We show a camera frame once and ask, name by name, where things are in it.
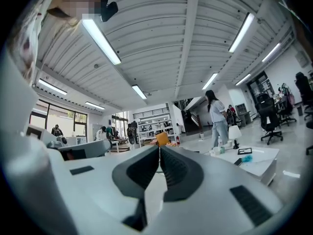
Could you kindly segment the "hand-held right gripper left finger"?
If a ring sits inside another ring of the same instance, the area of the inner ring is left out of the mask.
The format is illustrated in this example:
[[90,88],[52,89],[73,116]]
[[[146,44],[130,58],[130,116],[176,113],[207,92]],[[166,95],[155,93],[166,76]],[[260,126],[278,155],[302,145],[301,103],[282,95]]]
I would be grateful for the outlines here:
[[144,230],[161,211],[159,169],[155,145],[72,161],[52,153],[52,171],[60,193],[79,224],[96,220]]

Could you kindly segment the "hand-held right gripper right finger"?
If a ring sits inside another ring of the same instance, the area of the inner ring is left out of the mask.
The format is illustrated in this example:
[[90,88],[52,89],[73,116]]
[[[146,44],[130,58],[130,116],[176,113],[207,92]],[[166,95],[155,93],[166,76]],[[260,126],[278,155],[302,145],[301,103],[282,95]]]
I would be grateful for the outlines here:
[[167,147],[160,155],[168,189],[159,235],[242,235],[283,206],[271,189],[230,162]]

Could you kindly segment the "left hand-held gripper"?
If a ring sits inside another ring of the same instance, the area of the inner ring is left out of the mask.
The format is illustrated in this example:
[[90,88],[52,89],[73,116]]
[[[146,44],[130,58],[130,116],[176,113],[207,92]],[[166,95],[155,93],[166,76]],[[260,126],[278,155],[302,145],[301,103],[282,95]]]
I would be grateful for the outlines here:
[[29,154],[36,160],[47,159],[69,161],[105,156],[112,148],[109,140],[65,146],[46,129],[28,125],[26,136],[31,140]]

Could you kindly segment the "clothes rack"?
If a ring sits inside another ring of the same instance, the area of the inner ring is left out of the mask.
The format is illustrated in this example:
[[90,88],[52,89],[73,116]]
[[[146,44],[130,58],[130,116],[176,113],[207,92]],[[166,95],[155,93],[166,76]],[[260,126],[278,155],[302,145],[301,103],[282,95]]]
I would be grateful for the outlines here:
[[120,139],[120,137],[118,136],[118,133],[111,126],[108,126],[106,128],[106,138],[111,141],[116,141]]

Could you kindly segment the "white box appliance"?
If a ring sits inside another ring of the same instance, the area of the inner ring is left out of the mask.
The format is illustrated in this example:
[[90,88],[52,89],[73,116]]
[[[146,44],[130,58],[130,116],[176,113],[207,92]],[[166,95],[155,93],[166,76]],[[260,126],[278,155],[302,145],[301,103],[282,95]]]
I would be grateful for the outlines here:
[[87,138],[86,137],[66,137],[67,140],[67,145],[68,146],[73,146],[73,145],[80,145],[80,144],[85,144],[87,143]]

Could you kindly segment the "ceiling tube light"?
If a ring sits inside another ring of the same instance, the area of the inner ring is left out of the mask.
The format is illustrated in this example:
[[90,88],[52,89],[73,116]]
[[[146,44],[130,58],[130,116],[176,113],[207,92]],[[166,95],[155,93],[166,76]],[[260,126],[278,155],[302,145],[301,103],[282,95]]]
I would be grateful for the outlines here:
[[113,65],[121,64],[121,59],[115,52],[115,50],[110,45],[109,41],[103,34],[103,32],[99,29],[97,24],[92,19],[84,19],[82,20],[83,27],[98,45],[98,47],[102,50],[105,56],[110,60]]
[[202,90],[206,90],[207,87],[215,80],[215,78],[217,77],[218,73],[213,73],[211,75],[211,77],[209,78],[209,80],[206,82],[206,84],[203,86]]
[[232,42],[230,48],[228,49],[228,51],[230,53],[234,53],[235,50],[237,49],[239,43],[242,41],[243,37],[245,36],[245,34],[247,33],[250,25],[252,24],[253,20],[254,20],[255,16],[252,13],[247,13],[244,22],[238,32],[238,34],[236,35],[234,41]]
[[244,81],[246,81],[249,77],[251,76],[251,74],[247,74],[244,78],[242,78],[240,81],[238,81],[235,85],[239,86],[241,85]]
[[91,103],[91,102],[85,102],[85,104],[86,105],[89,105],[89,106],[92,106],[92,107],[94,107],[94,108],[97,108],[97,109],[99,109],[99,110],[105,110],[105,107],[102,107],[102,106],[99,106],[99,105],[96,105],[96,104],[93,104],[93,103]]
[[277,43],[274,48],[262,59],[262,63],[266,62],[281,46],[281,43]]
[[50,84],[50,83],[48,83],[48,82],[46,82],[46,81],[44,81],[44,80],[42,80],[42,79],[39,79],[38,82],[39,82],[40,84],[42,84],[42,85],[44,85],[44,86],[50,88],[50,89],[52,89],[52,90],[54,90],[54,91],[56,91],[56,92],[62,94],[62,95],[67,95],[67,92],[66,92],[66,91],[64,91],[64,90],[62,90],[62,89],[59,89],[58,87],[56,87],[56,86],[54,86],[54,85],[52,85],[52,84]]
[[138,85],[132,85],[132,89],[143,99],[146,100],[147,97],[144,92],[140,89]]

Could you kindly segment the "white marble-look coffee table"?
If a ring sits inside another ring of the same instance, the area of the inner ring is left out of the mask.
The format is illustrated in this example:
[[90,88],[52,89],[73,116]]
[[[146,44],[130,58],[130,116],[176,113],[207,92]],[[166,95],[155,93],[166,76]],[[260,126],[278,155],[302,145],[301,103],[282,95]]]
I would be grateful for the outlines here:
[[[280,152],[277,148],[266,148],[266,147],[253,147],[253,146],[242,146],[240,148],[252,148],[253,159],[252,162],[242,163],[239,168],[243,169],[245,172],[269,186],[276,176],[277,167],[277,156]],[[206,155],[211,155],[212,150],[207,152]],[[226,149],[225,153],[220,154],[216,157],[230,163],[235,163],[239,158],[242,158],[248,154],[238,155],[238,149]]]

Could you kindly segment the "white table lamp, black base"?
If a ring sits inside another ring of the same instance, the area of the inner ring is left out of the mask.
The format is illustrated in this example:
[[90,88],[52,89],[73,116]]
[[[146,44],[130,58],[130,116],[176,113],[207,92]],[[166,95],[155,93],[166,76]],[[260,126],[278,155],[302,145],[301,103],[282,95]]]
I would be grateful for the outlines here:
[[238,138],[242,136],[242,133],[237,125],[230,126],[228,129],[228,138],[234,142],[233,148],[238,149]]

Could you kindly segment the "white shelf unit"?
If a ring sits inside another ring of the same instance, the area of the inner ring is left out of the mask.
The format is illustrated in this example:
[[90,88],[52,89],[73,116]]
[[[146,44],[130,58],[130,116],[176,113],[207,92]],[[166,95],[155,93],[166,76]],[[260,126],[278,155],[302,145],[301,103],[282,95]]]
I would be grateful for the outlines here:
[[175,132],[170,113],[152,115],[137,120],[138,143],[142,147],[156,139],[156,135],[165,132],[170,141],[174,141]]

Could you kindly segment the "orange cushion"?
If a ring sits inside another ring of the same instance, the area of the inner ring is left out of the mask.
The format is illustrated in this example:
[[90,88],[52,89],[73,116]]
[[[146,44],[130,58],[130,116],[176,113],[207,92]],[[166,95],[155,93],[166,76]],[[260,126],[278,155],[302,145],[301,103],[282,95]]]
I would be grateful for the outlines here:
[[156,140],[158,146],[166,145],[170,142],[168,138],[168,134],[166,132],[162,132],[156,135]]

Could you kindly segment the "black staircase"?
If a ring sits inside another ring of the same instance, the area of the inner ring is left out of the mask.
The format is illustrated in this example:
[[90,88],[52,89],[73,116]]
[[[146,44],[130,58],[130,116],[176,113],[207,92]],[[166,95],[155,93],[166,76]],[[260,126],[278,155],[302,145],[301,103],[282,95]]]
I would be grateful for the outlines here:
[[203,97],[194,97],[178,101],[185,133],[190,134],[202,130],[202,124],[197,109],[203,102]]

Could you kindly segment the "grey cabinet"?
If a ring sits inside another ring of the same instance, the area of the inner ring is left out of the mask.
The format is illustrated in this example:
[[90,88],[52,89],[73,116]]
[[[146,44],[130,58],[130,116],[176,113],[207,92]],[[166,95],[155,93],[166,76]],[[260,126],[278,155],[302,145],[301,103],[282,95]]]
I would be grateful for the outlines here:
[[235,109],[236,109],[237,116],[239,117],[241,121],[242,127],[245,127],[251,123],[250,111],[247,110],[246,105],[244,103],[236,105]]

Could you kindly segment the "black office chair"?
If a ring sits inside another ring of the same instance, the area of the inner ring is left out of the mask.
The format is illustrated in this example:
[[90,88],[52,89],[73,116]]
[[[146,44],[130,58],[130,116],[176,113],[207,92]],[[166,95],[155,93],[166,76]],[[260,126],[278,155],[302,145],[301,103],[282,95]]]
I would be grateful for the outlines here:
[[280,141],[283,141],[282,131],[276,131],[279,127],[280,120],[277,116],[274,99],[268,94],[264,93],[257,97],[257,113],[260,117],[261,127],[266,134],[261,137],[261,141],[268,138],[267,145],[269,145],[273,137],[278,137]]
[[280,124],[285,123],[287,126],[289,126],[290,122],[296,122],[296,119],[291,117],[293,107],[286,96],[277,101],[275,107],[277,115],[279,116]]
[[311,115],[309,112],[313,110],[313,91],[309,85],[308,78],[302,72],[298,72],[295,75],[295,78],[295,84],[300,92],[302,103],[306,106],[305,110],[308,110],[308,113],[304,116],[304,119],[306,119],[309,115]]
[[310,146],[306,148],[306,155],[309,155],[310,150],[313,150],[313,119],[306,123],[306,127],[309,130],[307,140],[310,143]]

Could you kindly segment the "black-framed glass door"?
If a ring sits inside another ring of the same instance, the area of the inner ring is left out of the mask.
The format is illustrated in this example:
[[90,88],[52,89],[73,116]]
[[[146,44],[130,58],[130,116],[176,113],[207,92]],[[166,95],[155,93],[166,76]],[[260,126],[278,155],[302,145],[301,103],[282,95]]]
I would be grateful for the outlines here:
[[271,85],[271,82],[267,74],[263,71],[255,78],[247,83],[247,87],[253,99],[254,107],[257,110],[257,104],[259,103],[258,97],[267,94],[269,97],[275,95],[275,91]]

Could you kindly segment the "white cat print sweatshirt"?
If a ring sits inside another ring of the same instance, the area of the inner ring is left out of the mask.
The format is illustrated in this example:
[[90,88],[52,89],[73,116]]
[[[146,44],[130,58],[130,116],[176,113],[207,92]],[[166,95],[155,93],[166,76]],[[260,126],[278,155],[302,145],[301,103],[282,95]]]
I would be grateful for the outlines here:
[[10,62],[29,85],[33,80],[42,21],[51,2],[31,0],[15,22],[5,44]]

